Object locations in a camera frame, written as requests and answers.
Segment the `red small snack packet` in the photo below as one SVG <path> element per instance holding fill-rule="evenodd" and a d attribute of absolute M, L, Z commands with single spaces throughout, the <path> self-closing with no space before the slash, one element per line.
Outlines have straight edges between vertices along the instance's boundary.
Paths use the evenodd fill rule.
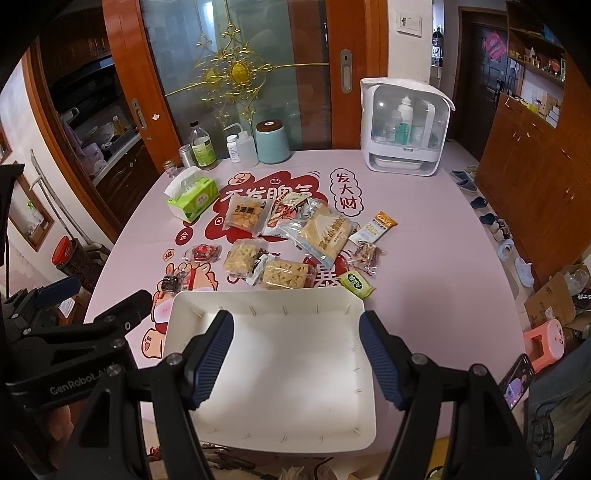
<path fill-rule="evenodd" d="M 221 257 L 222 247 L 220 245 L 211 245 L 201 243 L 187 249 L 183 259 L 189 263 L 212 263 Z"/>

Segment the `cracker pack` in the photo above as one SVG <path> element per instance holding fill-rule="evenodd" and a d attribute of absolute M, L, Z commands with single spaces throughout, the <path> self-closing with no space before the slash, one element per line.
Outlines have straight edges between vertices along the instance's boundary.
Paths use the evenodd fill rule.
<path fill-rule="evenodd" d="M 259 250 L 259 243 L 256 241 L 238 240 L 229 250 L 223 268 L 231 277 L 245 278 L 252 273 Z"/>
<path fill-rule="evenodd" d="M 315 281 L 315 266 L 286 260 L 269 260 L 263 268 L 260 282 L 267 289 L 303 289 Z"/>

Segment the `clear nut snack packet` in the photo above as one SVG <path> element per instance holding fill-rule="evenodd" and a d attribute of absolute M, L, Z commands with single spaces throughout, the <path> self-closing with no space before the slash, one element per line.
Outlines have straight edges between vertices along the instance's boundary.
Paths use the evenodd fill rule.
<path fill-rule="evenodd" d="M 349 266 L 353 269 L 365 272 L 374 276 L 378 272 L 381 258 L 385 252 L 373 243 L 360 241 L 352 257 L 349 259 Z"/>

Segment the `orange white oats bar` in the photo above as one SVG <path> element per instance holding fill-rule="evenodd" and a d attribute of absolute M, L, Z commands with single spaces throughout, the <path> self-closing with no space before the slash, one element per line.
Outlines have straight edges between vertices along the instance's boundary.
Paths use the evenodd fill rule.
<path fill-rule="evenodd" d="M 397 225 L 398 222 L 396 220 L 384 211 L 380 211 L 366 225 L 363 225 L 360 230 L 349 236 L 349 241 L 352 241 L 356 245 L 360 245 L 362 242 L 375 244 L 384 234 Z"/>

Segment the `large bread package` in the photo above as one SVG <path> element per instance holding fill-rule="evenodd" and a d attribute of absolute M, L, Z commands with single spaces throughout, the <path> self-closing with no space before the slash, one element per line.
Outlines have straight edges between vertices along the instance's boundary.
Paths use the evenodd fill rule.
<path fill-rule="evenodd" d="M 294 219 L 280 223 L 287 239 L 331 270 L 353 233 L 353 222 L 322 200 L 308 197 Z"/>

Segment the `smartphone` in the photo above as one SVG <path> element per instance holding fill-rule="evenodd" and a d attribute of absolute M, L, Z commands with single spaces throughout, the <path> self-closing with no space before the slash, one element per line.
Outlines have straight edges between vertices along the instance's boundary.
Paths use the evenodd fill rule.
<path fill-rule="evenodd" d="M 535 370 L 527 354 L 521 354 L 499 384 L 511 410 L 520 402 L 535 377 Z"/>

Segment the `green small snack packet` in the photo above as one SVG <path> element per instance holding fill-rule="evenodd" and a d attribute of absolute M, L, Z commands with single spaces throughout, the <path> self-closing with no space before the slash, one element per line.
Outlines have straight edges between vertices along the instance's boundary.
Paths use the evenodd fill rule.
<path fill-rule="evenodd" d="M 342 287 L 345 287 L 349 292 L 362 300 L 370 297 L 370 294 L 375 291 L 375 288 L 370 285 L 368 280 L 356 270 L 348 270 L 339 275 L 337 279 Z"/>

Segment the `cardboard box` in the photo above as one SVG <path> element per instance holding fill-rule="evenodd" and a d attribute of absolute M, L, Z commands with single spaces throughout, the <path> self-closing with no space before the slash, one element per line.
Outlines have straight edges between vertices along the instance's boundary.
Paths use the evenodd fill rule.
<path fill-rule="evenodd" d="M 583 332 L 590 326 L 590 271 L 571 265 L 555 274 L 525 302 L 532 328 L 557 319 L 563 327 Z"/>

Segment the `pink printed tablecloth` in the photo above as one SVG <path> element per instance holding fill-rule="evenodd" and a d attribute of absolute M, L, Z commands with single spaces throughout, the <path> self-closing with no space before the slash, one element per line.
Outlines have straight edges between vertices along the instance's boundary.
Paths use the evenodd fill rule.
<path fill-rule="evenodd" d="M 168 209 L 162 176 L 126 224 L 91 295 L 89 318 L 138 290 L 152 298 L 151 312 L 127 341 L 140 367 L 163 356 L 171 307 L 179 295 L 162 292 L 161 280 L 185 267 L 185 251 L 201 243 L 229 250 L 243 232 L 225 230 L 233 195 L 273 197 L 305 192 L 322 198 L 353 222 L 366 224 L 380 211 L 398 222 L 379 240 L 385 252 L 370 280 L 375 291 L 362 300 L 394 335 L 414 352 L 436 363 L 465 370 L 485 365 L 501 379 L 523 352 L 521 323 L 501 262 L 467 199 L 450 176 L 376 173 L 358 151 L 304 151 L 279 165 L 246 169 L 228 162 L 211 171 L 217 201 L 192 226 Z M 331 270 L 318 269 L 310 288 L 342 287 L 353 246 L 342 250 Z M 186 269 L 184 292 L 235 292 L 267 289 L 228 278 L 221 261 Z M 370 449 L 387 449 L 402 415 L 374 383 L 377 435 Z"/>

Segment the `yellow cake snack pack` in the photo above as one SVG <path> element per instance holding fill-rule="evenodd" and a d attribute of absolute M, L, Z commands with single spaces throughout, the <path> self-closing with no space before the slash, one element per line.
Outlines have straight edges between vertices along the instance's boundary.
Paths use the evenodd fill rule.
<path fill-rule="evenodd" d="M 223 227 L 225 230 L 229 228 L 242 230 L 252 237 L 259 236 L 270 217 L 272 207 L 273 202 L 267 199 L 233 195 L 228 203 Z"/>

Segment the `small metal can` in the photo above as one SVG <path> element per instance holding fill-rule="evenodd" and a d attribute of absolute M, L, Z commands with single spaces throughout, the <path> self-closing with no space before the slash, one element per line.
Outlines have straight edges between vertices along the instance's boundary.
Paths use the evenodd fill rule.
<path fill-rule="evenodd" d="M 190 144 L 180 146 L 178 150 L 178 155 L 182 162 L 182 165 L 185 168 L 197 166 L 197 160 L 195 159 L 194 152 Z"/>

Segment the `clear bottle green label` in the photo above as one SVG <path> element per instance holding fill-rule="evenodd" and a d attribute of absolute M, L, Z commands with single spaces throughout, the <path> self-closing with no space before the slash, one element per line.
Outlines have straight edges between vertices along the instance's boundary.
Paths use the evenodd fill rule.
<path fill-rule="evenodd" d="M 217 158 L 211 142 L 211 136 L 199 125 L 198 121 L 190 123 L 190 145 L 193 150 L 197 166 L 202 170 L 216 166 Z"/>

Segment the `small white pill bottle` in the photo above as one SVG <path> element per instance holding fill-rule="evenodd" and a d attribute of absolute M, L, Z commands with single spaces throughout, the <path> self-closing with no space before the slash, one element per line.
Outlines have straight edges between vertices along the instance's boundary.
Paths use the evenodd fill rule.
<path fill-rule="evenodd" d="M 238 151 L 238 136 L 235 134 L 228 135 L 226 137 L 226 148 L 228 148 L 229 159 L 233 164 L 240 162 L 240 156 Z"/>

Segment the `teal canister with brown lid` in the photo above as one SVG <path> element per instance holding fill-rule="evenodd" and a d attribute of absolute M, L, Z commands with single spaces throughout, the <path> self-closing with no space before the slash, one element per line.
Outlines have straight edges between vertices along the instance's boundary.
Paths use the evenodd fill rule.
<path fill-rule="evenodd" d="M 256 124 L 256 149 L 263 164 L 278 164 L 290 158 L 286 129 L 280 120 L 263 120 Z"/>

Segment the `white countertop sterilizer cabinet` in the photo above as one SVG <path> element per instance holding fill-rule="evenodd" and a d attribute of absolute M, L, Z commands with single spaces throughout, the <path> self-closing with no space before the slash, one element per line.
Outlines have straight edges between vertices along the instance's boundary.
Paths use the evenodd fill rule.
<path fill-rule="evenodd" d="M 361 150 L 375 172 L 430 177 L 437 172 L 453 101 L 416 80 L 361 80 Z"/>

